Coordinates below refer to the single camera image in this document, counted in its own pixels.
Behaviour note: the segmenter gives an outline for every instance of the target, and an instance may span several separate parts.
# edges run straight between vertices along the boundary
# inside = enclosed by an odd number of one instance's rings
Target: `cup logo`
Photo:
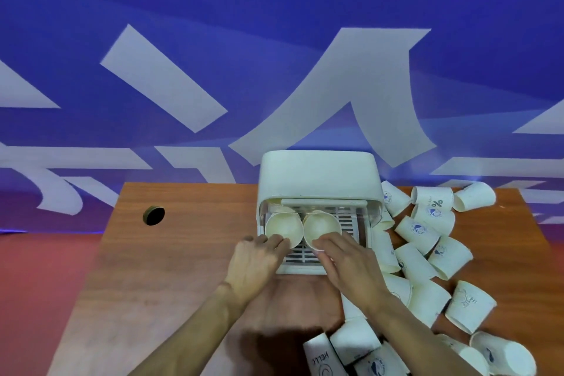
[[[470,296],[464,288],[458,290],[455,294],[454,301],[459,301],[463,308],[468,308],[471,303],[477,303],[478,301]]]
[[[377,358],[374,361],[372,361],[372,364],[370,365],[370,370],[376,376],[384,376],[386,374],[386,366],[384,365],[384,362],[382,361],[381,358]]]
[[[425,232],[427,232],[427,228],[418,223],[413,223],[410,228],[415,235],[423,235]]]
[[[441,217],[441,215],[443,214],[440,209],[428,209],[427,212],[432,217]]]
[[[437,245],[433,253],[436,254],[437,256],[442,256],[444,253],[446,253],[446,251],[447,249],[444,245]]]
[[[488,360],[490,360],[490,362],[494,362],[495,361],[495,358],[493,357],[494,354],[492,354],[489,348],[486,348],[486,351],[488,353]]]
[[[328,364],[321,364],[318,374],[319,376],[333,376],[333,370]]]

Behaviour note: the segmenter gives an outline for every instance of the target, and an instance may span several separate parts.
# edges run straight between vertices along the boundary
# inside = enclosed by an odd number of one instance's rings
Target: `white cup storage box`
[[[360,242],[359,233],[368,234],[381,220],[383,209],[384,193],[376,161],[370,153],[275,150],[262,157],[258,235],[275,233],[265,232],[272,214],[293,210],[303,221],[308,214],[323,211],[335,216],[341,230]],[[277,273],[324,275],[325,269],[302,239]]]

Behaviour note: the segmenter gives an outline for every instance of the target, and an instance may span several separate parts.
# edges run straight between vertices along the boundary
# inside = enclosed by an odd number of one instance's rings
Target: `brown tabletop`
[[[481,329],[523,343],[539,375],[563,374],[562,280],[521,195],[496,192],[496,205],[456,213],[451,236],[470,248],[474,260],[450,282],[434,280],[451,293],[457,280],[486,290],[498,306]],[[126,184],[49,374],[131,371],[222,281],[236,242],[256,234],[256,198],[256,185]],[[151,205],[166,209],[155,226],[142,221]],[[404,243],[395,233],[392,239],[395,246]],[[204,374],[306,375],[301,344],[342,323],[340,296],[327,277],[276,276]],[[443,315],[433,330],[468,341]]]

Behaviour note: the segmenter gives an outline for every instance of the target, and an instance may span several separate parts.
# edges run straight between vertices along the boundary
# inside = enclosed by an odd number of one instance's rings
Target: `person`
[[[384,335],[414,376],[479,376],[392,295],[371,249],[349,234],[314,241],[331,283]],[[279,235],[245,237],[235,247],[225,280],[131,376],[199,375],[231,326],[266,286],[290,249]]]

